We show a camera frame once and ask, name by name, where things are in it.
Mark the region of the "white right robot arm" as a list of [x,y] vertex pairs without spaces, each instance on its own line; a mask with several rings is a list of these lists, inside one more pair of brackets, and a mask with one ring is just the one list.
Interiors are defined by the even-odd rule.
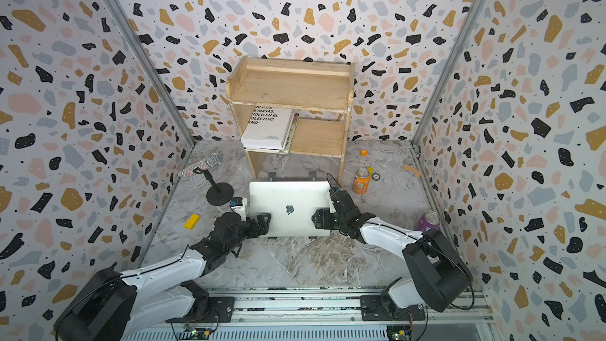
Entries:
[[362,213],[342,189],[329,189],[329,197],[332,208],[318,209],[312,215],[315,228],[337,230],[347,238],[386,250],[402,258],[410,274],[385,288],[380,303],[366,305],[365,313],[381,311],[393,320],[413,317],[418,306],[442,313],[465,289],[473,288],[470,270],[440,230],[407,230]]

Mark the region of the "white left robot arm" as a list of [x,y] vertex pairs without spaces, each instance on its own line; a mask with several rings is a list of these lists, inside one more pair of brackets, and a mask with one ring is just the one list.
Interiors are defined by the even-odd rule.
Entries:
[[270,222],[268,213],[244,220],[226,212],[176,257],[124,272],[99,270],[56,320],[55,339],[121,340],[167,320],[204,319],[208,292],[195,280],[238,256],[247,239],[265,236]]

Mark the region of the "silver laptop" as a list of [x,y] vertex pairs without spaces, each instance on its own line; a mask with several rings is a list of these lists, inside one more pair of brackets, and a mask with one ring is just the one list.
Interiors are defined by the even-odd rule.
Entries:
[[327,182],[251,182],[251,216],[268,213],[268,237],[326,237],[329,230],[317,229],[312,216],[318,209],[332,208]]

